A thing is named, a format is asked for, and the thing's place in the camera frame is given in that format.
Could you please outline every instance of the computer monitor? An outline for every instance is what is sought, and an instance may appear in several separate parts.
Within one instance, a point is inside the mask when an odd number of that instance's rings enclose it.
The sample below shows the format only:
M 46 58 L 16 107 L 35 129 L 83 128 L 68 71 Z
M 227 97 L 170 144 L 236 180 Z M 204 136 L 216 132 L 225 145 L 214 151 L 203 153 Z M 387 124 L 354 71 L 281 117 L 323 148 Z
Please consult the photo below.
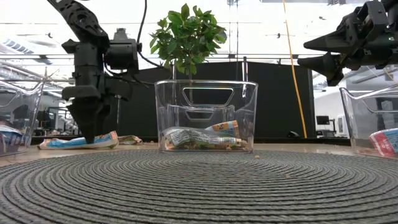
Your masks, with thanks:
M 329 116 L 317 116 L 317 124 L 318 125 L 329 125 L 330 124 Z

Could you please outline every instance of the black machine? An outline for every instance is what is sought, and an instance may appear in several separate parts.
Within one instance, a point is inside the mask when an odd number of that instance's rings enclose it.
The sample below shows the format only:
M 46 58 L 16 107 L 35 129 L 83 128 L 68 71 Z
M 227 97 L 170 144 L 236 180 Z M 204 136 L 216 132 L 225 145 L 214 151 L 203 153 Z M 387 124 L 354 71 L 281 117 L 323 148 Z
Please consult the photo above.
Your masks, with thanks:
M 102 134 L 103 122 L 109 115 L 111 98 L 129 100 L 132 85 L 140 83 L 137 53 L 141 44 L 129 39 L 125 29 L 118 29 L 110 40 L 96 16 L 74 0 L 47 0 L 66 20 L 79 42 L 68 40 L 62 47 L 75 56 L 75 86 L 66 87 L 62 98 L 73 98 L 67 106 L 87 143 Z M 106 71 L 127 70 L 122 73 Z
M 368 1 L 343 18 L 337 30 L 304 43 L 306 49 L 327 53 L 301 58 L 299 65 L 326 76 L 329 86 L 344 77 L 342 69 L 363 65 L 383 69 L 398 63 L 398 1 Z

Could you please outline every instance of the black cable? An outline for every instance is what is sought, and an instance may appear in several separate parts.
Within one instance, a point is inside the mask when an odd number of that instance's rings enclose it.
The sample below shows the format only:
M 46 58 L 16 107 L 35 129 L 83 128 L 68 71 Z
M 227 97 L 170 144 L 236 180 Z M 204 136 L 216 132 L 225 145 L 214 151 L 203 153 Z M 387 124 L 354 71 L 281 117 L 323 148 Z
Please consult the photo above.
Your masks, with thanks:
M 137 79 L 134 78 L 134 77 L 133 77 L 133 79 L 135 79 L 135 80 L 127 80 L 127 79 L 125 79 L 123 77 L 120 77 L 120 76 L 114 76 L 114 75 L 112 76 L 111 75 L 111 71 L 109 71 L 109 70 L 104 71 L 104 72 L 105 72 L 105 74 L 109 75 L 109 78 L 112 78 L 112 79 L 122 80 L 122 81 L 133 83 L 133 84 L 136 84 L 136 85 L 138 85 L 138 84 L 144 85 L 146 88 L 148 88 L 148 86 L 146 86 L 146 85 L 153 85 L 153 83 L 145 82 L 145 81 L 139 81 L 138 80 L 138 82 L 137 82 L 136 81 Z
M 142 28 L 144 27 L 145 18 L 146 18 L 146 15 L 147 15 L 147 9 L 148 9 L 148 0 L 145 0 L 144 15 L 142 17 L 141 24 L 139 26 L 138 37 L 137 37 L 137 43 L 138 44 L 139 44 L 139 41 L 140 41 L 140 38 L 141 38 Z M 150 63 L 151 65 L 154 65 L 157 68 L 166 69 L 168 72 L 170 72 L 169 69 L 167 69 L 167 68 L 165 68 L 165 67 L 163 67 L 161 65 L 158 65 L 158 64 L 156 64 L 154 62 L 151 62 L 148 58 L 145 58 L 145 56 L 143 56 L 141 52 L 138 52 L 138 54 L 141 56 L 142 59 L 144 59 L 146 62 Z M 171 73 L 170 76 L 168 77 L 168 80 L 171 79 L 172 77 L 173 77 L 173 74 Z
M 135 80 L 135 81 L 133 81 L 133 80 L 126 80 L 126 79 L 122 78 L 123 76 L 128 75 L 128 71 L 127 72 L 121 72 L 121 73 L 112 72 L 110 69 L 108 69 L 108 67 L 106 65 L 105 65 L 105 70 L 107 71 L 108 75 L 110 73 L 110 74 L 112 74 L 113 77 L 115 77 L 117 79 L 124 80 L 126 82 L 135 82 L 135 83 L 141 84 L 144 87 L 148 88 L 148 86 L 145 85 L 144 82 L 142 82 L 142 81 L 137 79 L 136 74 L 131 74 L 131 77 Z

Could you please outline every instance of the cable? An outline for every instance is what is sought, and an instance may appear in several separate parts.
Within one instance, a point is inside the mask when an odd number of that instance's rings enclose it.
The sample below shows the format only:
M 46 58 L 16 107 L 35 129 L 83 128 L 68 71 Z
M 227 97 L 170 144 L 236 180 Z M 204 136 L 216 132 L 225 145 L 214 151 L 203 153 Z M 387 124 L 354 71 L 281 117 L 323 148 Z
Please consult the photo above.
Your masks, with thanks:
M 300 115 L 301 115 L 301 122 L 302 122 L 302 125 L 303 125 L 304 138 L 307 138 L 307 129 L 305 127 L 303 108 L 302 108 L 302 105 L 301 105 L 300 93 L 299 93 L 299 88 L 297 86 L 297 80 L 296 80 L 296 72 L 295 72 L 294 64 L 293 64 L 292 44 L 290 43 L 289 26 L 287 25 L 286 2 L 285 2 L 285 0 L 282 0 L 282 2 L 284 4 L 284 11 L 285 11 L 285 16 L 286 16 L 285 23 L 286 23 L 286 32 L 287 32 L 287 42 L 289 43 L 290 62 L 292 64 L 292 73 L 293 73 L 294 87 L 296 89 L 298 107 L 300 108 Z
M 117 80 L 122 80 L 122 81 L 125 81 L 125 82 L 129 82 L 129 83 L 133 83 L 133 84 L 136 84 L 136 85 L 138 85 L 138 84 L 140 84 L 140 85 L 144 85 L 146 88 L 148 88 L 148 86 L 146 86 L 145 84 L 147 84 L 147 85 L 153 85 L 153 83 L 150 83 L 150 82 L 144 82 L 144 81 L 136 81 L 137 79 L 136 78 L 134 78 L 134 80 L 127 80 L 127 79 L 125 79 L 125 78 L 123 78 L 123 77 L 117 77 L 117 76 L 112 76 L 112 75 L 110 75 L 110 72 L 111 71 L 105 71 L 105 74 L 107 74 L 107 75 L 109 75 L 109 78 L 112 78 L 112 79 L 117 79 Z
M 137 37 L 137 43 L 138 43 L 138 44 L 140 43 L 139 41 L 140 41 L 140 38 L 141 38 L 142 28 L 144 27 L 145 18 L 146 18 L 146 15 L 147 15 L 147 9 L 148 9 L 148 1 L 145 0 L 144 15 L 142 16 L 141 24 L 140 24 L 140 26 L 139 26 L 139 31 L 138 31 L 138 37 Z M 167 69 L 167 68 L 165 68 L 165 67 L 163 67 L 163 66 L 161 66 L 161 65 L 158 65 L 158 64 L 156 64 L 156 63 L 154 63 L 154 62 L 151 62 L 148 58 L 145 58 L 145 57 L 142 55 L 141 52 L 138 52 L 138 54 L 141 56 L 142 59 L 144 59 L 146 62 L 150 63 L 151 65 L 154 65 L 154 66 L 156 66 L 157 68 L 164 68 L 164 69 Z

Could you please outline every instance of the yellow cable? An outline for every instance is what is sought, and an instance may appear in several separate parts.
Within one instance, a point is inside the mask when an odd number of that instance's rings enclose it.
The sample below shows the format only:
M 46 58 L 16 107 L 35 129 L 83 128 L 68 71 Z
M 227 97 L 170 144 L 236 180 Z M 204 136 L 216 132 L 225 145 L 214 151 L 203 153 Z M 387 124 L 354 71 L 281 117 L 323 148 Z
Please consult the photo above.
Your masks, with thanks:
M 285 2 L 285 0 L 282 0 L 282 2 L 284 4 L 285 16 L 287 16 L 287 13 L 286 13 L 286 2 Z M 302 122 L 302 125 L 303 125 L 304 138 L 307 138 L 307 129 L 305 128 L 305 120 L 304 120 L 303 108 L 302 108 L 302 105 L 301 105 L 299 88 L 297 86 L 297 81 L 296 81 L 296 72 L 294 70 L 294 64 L 293 64 L 292 44 L 290 43 L 290 34 L 289 34 L 289 26 L 287 25 L 287 17 L 285 18 L 285 23 L 286 23 L 286 31 L 287 31 L 287 42 L 289 43 L 290 62 L 292 64 L 293 81 L 294 81 L 294 86 L 295 86 L 295 89 L 296 89 L 298 107 L 300 108 L 300 115 L 301 115 L 301 122 Z
M 391 74 L 387 71 L 386 68 L 383 68 L 383 70 L 384 70 L 384 72 L 388 75 L 388 77 L 390 77 L 391 81 L 397 83 L 397 82 L 394 80 L 394 78 L 391 76 Z

